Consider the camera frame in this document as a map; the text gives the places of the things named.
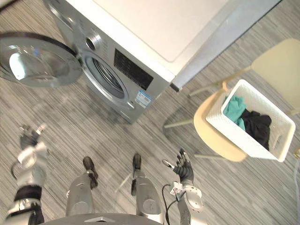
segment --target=chair backrest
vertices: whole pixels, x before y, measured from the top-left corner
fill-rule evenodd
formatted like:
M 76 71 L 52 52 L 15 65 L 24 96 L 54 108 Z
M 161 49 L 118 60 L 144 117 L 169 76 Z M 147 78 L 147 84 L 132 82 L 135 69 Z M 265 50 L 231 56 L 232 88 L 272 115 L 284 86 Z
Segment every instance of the chair backrest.
M 251 68 L 295 109 L 300 108 L 300 41 L 286 39 L 259 56 Z

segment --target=chair leg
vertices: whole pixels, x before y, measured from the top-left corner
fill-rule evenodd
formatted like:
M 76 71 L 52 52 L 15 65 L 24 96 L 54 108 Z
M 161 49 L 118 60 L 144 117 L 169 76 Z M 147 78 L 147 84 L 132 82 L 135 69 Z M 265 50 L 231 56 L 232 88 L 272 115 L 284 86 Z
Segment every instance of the chair leg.
M 190 124 L 190 123 L 193 123 L 193 119 L 189 119 L 189 120 L 179 121 L 179 122 L 176 122 L 176 123 L 167 124 L 167 125 L 164 125 L 164 128 L 179 127 L 179 126 Z
M 189 96 L 189 97 L 192 97 L 192 96 L 194 96 L 194 95 L 196 95 L 196 94 L 199 94 L 200 92 L 202 92 L 202 91 L 204 91 L 204 90 L 207 90 L 207 89 L 210 88 L 210 87 L 219 86 L 219 85 L 221 85 L 223 82 L 226 82 L 226 83 L 227 83 L 227 82 L 231 81 L 232 79 L 234 79 L 234 78 L 236 78 L 236 77 L 238 77 L 238 76 L 241 76 L 243 73 L 249 71 L 250 69 L 251 69 L 251 66 L 248 66 L 248 67 L 246 67 L 246 68 L 243 68 L 243 69 L 239 70 L 238 72 L 232 74 L 231 76 L 229 76 L 229 77 L 227 77 L 227 78 L 225 78 L 225 79 L 223 79 L 223 80 L 216 81 L 216 82 L 214 82 L 214 83 L 212 83 L 212 84 L 210 84 L 210 85 L 208 85 L 208 86 L 202 87 L 202 88 L 200 88 L 200 89 L 198 89 L 198 90 L 195 90 L 195 91 L 189 93 L 188 96 Z
M 196 95 L 196 94 L 199 94 L 200 92 L 205 91 L 205 90 L 207 90 L 207 89 L 209 89 L 209 88 L 211 88 L 211 87 L 219 86 L 219 85 L 222 84 L 222 82 L 223 82 L 223 80 L 220 80 L 220 81 L 216 81 L 216 82 L 214 82 L 214 83 L 211 83 L 210 85 L 207 85 L 207 86 L 205 86 L 205 87 L 202 87 L 202 88 L 200 88 L 200 89 L 198 89 L 198 90 L 195 90 L 195 91 L 189 93 L 188 96 L 189 96 L 189 97 L 192 97 L 192 96 L 194 96 L 194 95 Z
M 288 115 L 288 116 L 293 116 L 293 115 L 296 115 L 296 114 L 300 113 L 300 108 L 298 108 L 298 109 L 292 109 L 292 110 L 287 111 L 287 112 L 285 112 L 285 113 L 286 113 L 286 115 Z
M 227 160 L 226 158 L 222 156 L 217 156 L 217 155 L 201 155 L 201 154 L 194 154 L 195 158 L 211 158 L 211 159 L 222 159 L 222 160 Z

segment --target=floor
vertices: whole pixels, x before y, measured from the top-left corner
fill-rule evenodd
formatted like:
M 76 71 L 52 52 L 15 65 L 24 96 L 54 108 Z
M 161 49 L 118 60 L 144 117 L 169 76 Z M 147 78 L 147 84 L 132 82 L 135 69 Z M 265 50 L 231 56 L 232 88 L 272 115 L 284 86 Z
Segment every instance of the floor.
M 66 191 L 83 171 L 89 155 L 99 173 L 99 187 L 93 190 L 97 212 L 135 213 L 129 179 L 135 152 L 142 155 L 142 167 L 160 192 L 177 180 L 162 163 L 175 162 L 180 147 L 191 155 L 195 185 L 203 193 L 210 225 L 294 225 L 297 209 L 293 151 L 300 146 L 300 117 L 292 116 L 296 133 L 285 162 L 246 158 L 241 163 L 196 159 L 194 153 L 212 154 L 192 125 L 162 129 L 166 122 L 192 117 L 198 105 L 216 91 L 211 88 L 187 98 L 191 90 L 226 77 L 247 66 L 258 55 L 286 38 L 300 39 L 300 1 L 283 0 L 246 34 L 209 64 L 177 94 L 167 89 L 133 125 L 97 99 L 82 78 L 56 89 L 32 89 L 0 79 L 0 218 L 13 200 L 16 183 L 9 168 L 20 152 L 19 126 L 36 128 L 48 124 L 41 140 L 51 151 L 42 204 L 45 220 L 64 216 Z M 62 41 L 58 29 L 39 0 L 20 0 L 0 14 L 0 31 L 25 30 Z M 254 73 L 243 76 L 283 111 L 289 106 Z M 167 195 L 167 201 L 173 199 Z M 176 206 L 170 209 L 171 224 L 180 224 Z

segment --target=robot leg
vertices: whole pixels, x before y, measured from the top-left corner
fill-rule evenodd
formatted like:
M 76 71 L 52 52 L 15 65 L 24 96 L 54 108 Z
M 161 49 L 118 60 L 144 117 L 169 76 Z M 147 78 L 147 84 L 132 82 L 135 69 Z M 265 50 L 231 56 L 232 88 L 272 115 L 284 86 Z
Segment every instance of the robot leg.
M 72 182 L 67 193 L 67 217 L 94 212 L 91 189 L 98 185 L 98 174 L 90 157 L 83 159 L 83 165 L 86 172 Z
M 141 170 L 141 156 L 136 153 L 133 158 L 134 180 L 131 195 L 136 196 L 136 214 L 163 224 L 162 204 L 152 182 Z

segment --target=washing machine door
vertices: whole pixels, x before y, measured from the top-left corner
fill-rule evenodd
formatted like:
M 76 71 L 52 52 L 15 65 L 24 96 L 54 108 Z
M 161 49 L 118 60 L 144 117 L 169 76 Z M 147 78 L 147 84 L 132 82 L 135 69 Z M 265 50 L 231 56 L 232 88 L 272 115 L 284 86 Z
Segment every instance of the washing machine door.
M 0 37 L 0 76 L 31 87 L 70 84 L 82 74 L 76 53 L 50 37 L 27 32 Z

